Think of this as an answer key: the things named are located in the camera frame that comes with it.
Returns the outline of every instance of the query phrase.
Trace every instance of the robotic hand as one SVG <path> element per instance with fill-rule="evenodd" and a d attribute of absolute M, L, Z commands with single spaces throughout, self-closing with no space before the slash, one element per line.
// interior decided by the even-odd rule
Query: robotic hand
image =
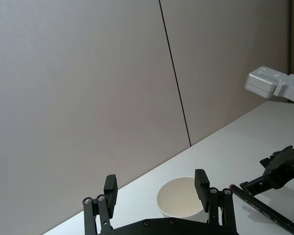
<path fill-rule="evenodd" d="M 238 235 L 233 208 L 232 191 L 225 188 L 218 191 L 211 188 L 204 170 L 195 170 L 195 188 L 205 212 L 207 223 L 178 218 L 145 219 L 117 229 L 110 225 L 117 201 L 118 185 L 116 175 L 108 175 L 104 194 L 96 199 L 83 200 L 85 235 L 97 235 L 96 216 L 100 216 L 101 235 Z M 219 224 L 219 208 L 222 211 L 222 225 Z"/>
<path fill-rule="evenodd" d="M 240 184 L 245 192 L 253 196 L 271 188 L 281 188 L 294 178 L 293 146 L 274 152 L 269 158 L 262 159 L 260 164 L 265 168 L 264 174 L 250 182 Z"/>

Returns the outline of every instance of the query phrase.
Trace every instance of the paper cup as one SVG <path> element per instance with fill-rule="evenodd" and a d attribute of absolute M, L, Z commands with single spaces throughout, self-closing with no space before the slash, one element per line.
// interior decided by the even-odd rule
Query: paper cup
<path fill-rule="evenodd" d="M 164 217 L 206 222 L 205 213 L 195 189 L 195 179 L 180 177 L 164 184 L 157 195 L 157 206 Z"/>

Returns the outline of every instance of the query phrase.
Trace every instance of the white table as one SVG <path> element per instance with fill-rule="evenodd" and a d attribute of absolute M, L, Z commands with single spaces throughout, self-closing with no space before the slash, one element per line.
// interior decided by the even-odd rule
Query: white table
<path fill-rule="evenodd" d="M 221 190 L 262 175 L 259 161 L 288 145 L 294 146 L 294 104 L 267 101 L 121 188 L 111 225 L 118 228 L 162 217 L 156 195 L 172 178 L 194 176 L 195 169 L 202 168 L 211 187 Z M 294 179 L 282 189 L 269 190 L 257 198 L 294 222 Z M 238 197 L 233 196 L 233 201 L 240 235 L 289 234 Z M 83 219 L 81 212 L 45 235 L 84 235 Z"/>

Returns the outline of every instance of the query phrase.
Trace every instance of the bolt head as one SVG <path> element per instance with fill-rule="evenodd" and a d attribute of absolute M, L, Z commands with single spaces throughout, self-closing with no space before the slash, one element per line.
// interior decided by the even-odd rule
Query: bolt head
<path fill-rule="evenodd" d="M 211 193 L 217 193 L 218 191 L 216 189 L 212 188 L 212 189 L 210 189 L 210 192 Z"/>
<path fill-rule="evenodd" d="M 92 200 L 90 198 L 85 199 L 84 203 L 88 204 L 90 203 Z"/>
<path fill-rule="evenodd" d="M 226 189 L 226 190 L 224 191 L 224 193 L 227 194 L 227 195 L 230 195 L 230 194 L 231 194 L 231 191 L 228 190 L 228 189 Z"/>
<path fill-rule="evenodd" d="M 172 218 L 172 219 L 169 220 L 169 223 L 170 224 L 175 224 L 176 223 L 176 220 Z"/>
<path fill-rule="evenodd" d="M 151 224 L 151 222 L 150 222 L 149 219 L 147 219 L 147 220 L 145 220 L 145 221 L 143 222 L 143 225 L 144 225 L 145 227 L 150 226 L 150 224 Z"/>

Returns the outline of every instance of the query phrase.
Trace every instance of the black pencil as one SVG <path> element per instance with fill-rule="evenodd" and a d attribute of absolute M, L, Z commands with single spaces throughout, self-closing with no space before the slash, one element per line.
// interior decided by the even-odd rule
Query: black pencil
<path fill-rule="evenodd" d="M 271 207 L 267 206 L 263 202 L 259 201 L 257 198 L 245 193 L 242 189 L 235 185 L 230 185 L 230 189 L 235 195 L 245 201 L 247 204 L 250 204 L 257 211 L 264 214 L 266 217 L 274 221 L 276 224 L 281 226 L 283 229 L 288 231 L 291 234 L 294 234 L 294 223 L 288 218 L 284 217 L 280 213 L 276 212 Z"/>

